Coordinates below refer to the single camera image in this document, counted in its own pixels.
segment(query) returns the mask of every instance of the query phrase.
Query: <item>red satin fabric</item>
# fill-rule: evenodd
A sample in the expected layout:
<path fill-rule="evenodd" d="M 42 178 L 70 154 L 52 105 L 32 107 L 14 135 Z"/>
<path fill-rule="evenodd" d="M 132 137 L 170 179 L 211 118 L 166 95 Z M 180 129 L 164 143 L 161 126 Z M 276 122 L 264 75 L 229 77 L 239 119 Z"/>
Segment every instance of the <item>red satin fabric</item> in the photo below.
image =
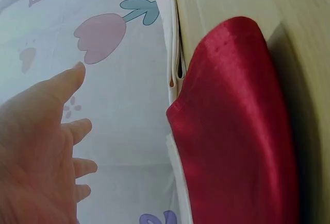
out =
<path fill-rule="evenodd" d="M 194 224 L 295 224 L 291 131 L 258 25 L 237 17 L 198 45 L 167 116 Z"/>

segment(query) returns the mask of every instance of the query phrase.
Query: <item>white sheet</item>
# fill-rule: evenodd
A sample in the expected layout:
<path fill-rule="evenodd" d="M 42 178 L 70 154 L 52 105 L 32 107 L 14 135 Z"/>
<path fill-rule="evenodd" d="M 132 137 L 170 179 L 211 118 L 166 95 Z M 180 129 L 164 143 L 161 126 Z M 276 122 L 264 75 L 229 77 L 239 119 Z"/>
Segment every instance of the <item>white sheet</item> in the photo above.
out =
<path fill-rule="evenodd" d="M 86 64 L 85 83 L 63 113 L 63 122 L 83 117 L 93 122 L 90 135 L 74 149 L 75 157 L 99 165 L 98 173 L 78 180 L 92 188 L 78 205 L 80 223 L 150 224 L 146 220 L 153 218 L 152 224 L 176 224 L 162 22 L 150 24 L 154 0 L 123 1 L 0 0 L 0 101 L 78 61 L 95 63 Z M 128 21 L 138 12 L 142 16 Z M 116 15 L 89 20 L 109 13 Z"/>

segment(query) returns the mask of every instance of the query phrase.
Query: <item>finger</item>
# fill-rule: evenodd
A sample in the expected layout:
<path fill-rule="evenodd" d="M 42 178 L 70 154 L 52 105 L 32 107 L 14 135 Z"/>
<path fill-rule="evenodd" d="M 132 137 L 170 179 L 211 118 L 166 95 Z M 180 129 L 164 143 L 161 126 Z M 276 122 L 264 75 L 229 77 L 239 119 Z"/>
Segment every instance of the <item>finger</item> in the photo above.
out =
<path fill-rule="evenodd" d="M 86 159 L 73 158 L 73 167 L 76 179 L 97 171 L 97 164 Z"/>
<path fill-rule="evenodd" d="M 73 145 L 76 145 L 92 130 L 92 122 L 87 118 L 80 119 L 62 124 L 62 130 L 67 136 L 72 138 Z"/>
<path fill-rule="evenodd" d="M 86 184 L 84 184 L 84 185 L 77 184 L 76 185 L 76 201 L 77 202 L 84 200 L 90 194 L 91 194 L 91 188 L 88 185 L 86 185 Z"/>
<path fill-rule="evenodd" d="M 64 71 L 47 81 L 37 83 L 35 88 L 49 93 L 61 105 L 64 105 L 84 82 L 85 73 L 84 64 L 79 62 L 72 69 Z"/>

